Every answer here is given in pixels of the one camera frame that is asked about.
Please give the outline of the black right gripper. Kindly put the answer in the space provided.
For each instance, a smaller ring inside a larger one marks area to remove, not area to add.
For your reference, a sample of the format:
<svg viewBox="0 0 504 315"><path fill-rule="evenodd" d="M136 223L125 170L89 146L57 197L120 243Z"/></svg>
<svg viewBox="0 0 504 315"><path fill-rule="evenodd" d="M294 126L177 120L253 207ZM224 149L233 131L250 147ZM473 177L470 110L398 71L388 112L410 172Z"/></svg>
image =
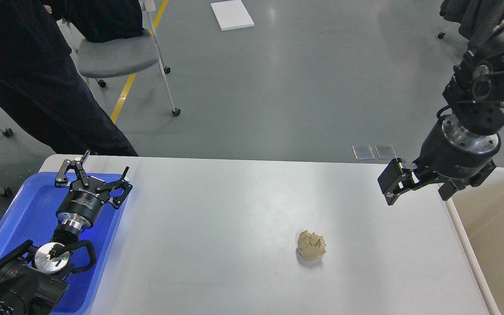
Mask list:
<svg viewBox="0 0 504 315"><path fill-rule="evenodd" d="M439 194L450 199L466 186L478 187L492 173L500 151L499 134L480 135L465 128L454 114L438 118L424 140L415 163L392 159L378 176L386 203L431 183L442 183Z"/></svg>

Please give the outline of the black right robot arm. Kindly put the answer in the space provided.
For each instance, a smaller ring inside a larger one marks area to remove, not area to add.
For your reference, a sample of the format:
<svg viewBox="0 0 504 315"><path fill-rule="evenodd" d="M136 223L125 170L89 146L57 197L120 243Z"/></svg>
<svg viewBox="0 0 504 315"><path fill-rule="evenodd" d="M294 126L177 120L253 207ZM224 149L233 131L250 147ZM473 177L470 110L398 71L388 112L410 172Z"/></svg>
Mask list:
<svg viewBox="0 0 504 315"><path fill-rule="evenodd" d="M388 205L428 184L440 184L446 201L467 186L480 186L496 168L504 126L504 24L464 54L443 97L447 105L437 112L418 158L392 159L378 177Z"/></svg>

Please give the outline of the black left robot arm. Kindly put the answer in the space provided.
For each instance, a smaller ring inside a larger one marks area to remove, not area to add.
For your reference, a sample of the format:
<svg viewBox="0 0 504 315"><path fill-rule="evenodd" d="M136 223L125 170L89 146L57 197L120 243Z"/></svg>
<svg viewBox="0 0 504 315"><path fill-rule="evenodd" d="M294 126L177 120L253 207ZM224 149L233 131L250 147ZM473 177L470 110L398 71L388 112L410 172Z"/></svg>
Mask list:
<svg viewBox="0 0 504 315"><path fill-rule="evenodd" d="M0 315L80 315L92 303L133 185L88 174L88 153L20 188L0 222Z"/></svg>

